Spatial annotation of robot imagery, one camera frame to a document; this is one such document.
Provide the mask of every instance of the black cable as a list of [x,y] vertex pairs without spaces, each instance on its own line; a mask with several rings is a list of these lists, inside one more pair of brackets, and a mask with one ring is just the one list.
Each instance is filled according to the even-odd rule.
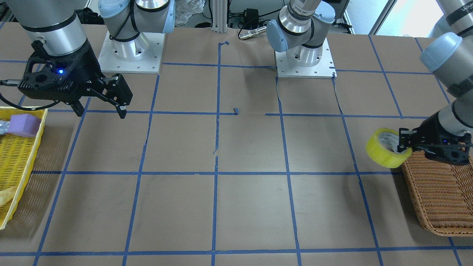
[[212,24],[213,24],[213,14],[212,14],[212,8],[210,7],[210,0],[209,0],[209,11],[210,11],[210,20],[212,21]]
[[110,40],[114,40],[119,34],[120,32],[122,31],[122,29],[125,27],[126,23],[128,22],[128,20],[130,19],[130,16],[131,16],[131,11],[133,10],[131,8],[131,5],[134,5],[135,4],[135,1],[134,0],[131,0],[130,1],[130,10],[128,11],[128,15],[126,16],[126,19],[125,21],[123,22],[123,24],[120,26],[120,28],[118,29],[118,32],[115,36],[112,37],[112,35],[109,35],[109,38]]
[[43,109],[46,109],[46,108],[50,108],[50,107],[53,107],[55,106],[56,104],[59,103],[59,101],[56,101],[56,102],[53,102],[52,104],[49,104],[49,105],[45,105],[45,106],[40,106],[40,107],[32,107],[32,108],[26,108],[26,107],[21,107],[19,105],[16,105],[10,101],[8,101],[7,99],[5,99],[5,97],[0,93],[0,100],[2,100],[2,102],[6,103],[7,105],[11,106],[11,107],[14,107],[16,109],[20,109],[20,110],[23,110],[23,111],[36,111],[36,110],[43,110]]
[[257,18],[253,18],[253,19],[249,20],[248,22],[246,22],[245,24],[243,24],[242,27],[240,28],[240,31],[239,31],[238,34],[237,34],[238,39],[239,39],[239,40],[242,40],[242,39],[240,39],[240,34],[241,34],[243,28],[244,28],[246,25],[248,25],[250,22],[253,22],[253,20],[255,20],[255,19],[259,19],[259,18],[261,18],[261,17],[264,17],[264,16],[267,16],[267,15],[271,15],[271,14],[274,14],[274,13],[276,13],[276,12],[279,12],[281,9],[282,9],[282,8],[280,8],[280,9],[278,9],[278,10],[275,10],[275,11],[271,11],[271,12],[266,13],[266,14],[262,14],[261,16],[258,16]]

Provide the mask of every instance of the roll of tape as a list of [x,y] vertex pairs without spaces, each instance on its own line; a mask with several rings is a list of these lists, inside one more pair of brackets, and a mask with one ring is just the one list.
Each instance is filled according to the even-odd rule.
[[398,132],[388,128],[380,128],[366,143],[365,150],[377,164],[387,168],[397,168],[412,154],[411,148],[397,152],[398,143]]

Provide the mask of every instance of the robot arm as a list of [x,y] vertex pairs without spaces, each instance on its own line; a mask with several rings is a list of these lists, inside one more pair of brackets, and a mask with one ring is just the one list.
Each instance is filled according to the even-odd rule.
[[[17,86],[32,99],[64,102],[78,116],[84,112],[79,102],[82,96],[98,97],[125,117],[125,106],[133,94],[121,74],[111,78],[103,75],[79,18],[67,1],[10,0],[8,5],[33,41],[34,53],[23,79],[3,85]],[[36,64],[44,67],[33,72]]]
[[[120,118],[133,97],[121,74],[103,75],[84,29],[67,1],[10,0],[7,2],[33,41],[22,80],[3,80],[32,99],[64,102],[82,116],[82,96],[97,97],[114,105]],[[174,0],[101,0],[99,8],[115,42],[115,53],[128,61],[139,60],[147,52],[141,32],[167,33],[174,29]],[[36,64],[43,64],[34,72]],[[0,94],[0,99],[13,107]]]
[[473,131],[473,6],[438,0],[455,33],[446,33],[422,52],[421,61],[456,100],[409,131],[399,129],[398,151],[424,150],[428,159],[466,165]]

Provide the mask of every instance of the purple sponge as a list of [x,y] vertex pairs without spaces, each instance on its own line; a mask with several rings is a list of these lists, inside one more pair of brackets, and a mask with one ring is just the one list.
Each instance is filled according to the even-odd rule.
[[30,114],[12,115],[8,133],[21,137],[36,137],[41,119]]

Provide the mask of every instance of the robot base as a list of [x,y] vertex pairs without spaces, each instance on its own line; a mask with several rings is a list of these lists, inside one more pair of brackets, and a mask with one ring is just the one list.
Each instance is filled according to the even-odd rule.
[[337,77],[337,71],[335,71],[327,39],[324,41],[323,51],[320,62],[313,67],[299,66],[297,65],[297,60],[286,52],[275,52],[278,77],[306,79],[331,79],[334,76]]
[[145,57],[137,61],[124,61],[114,54],[113,41],[109,38],[109,33],[105,36],[104,45],[100,51],[98,62],[102,72],[106,73],[143,73],[159,74],[162,63],[165,34],[162,33],[142,33],[149,41],[150,51]]

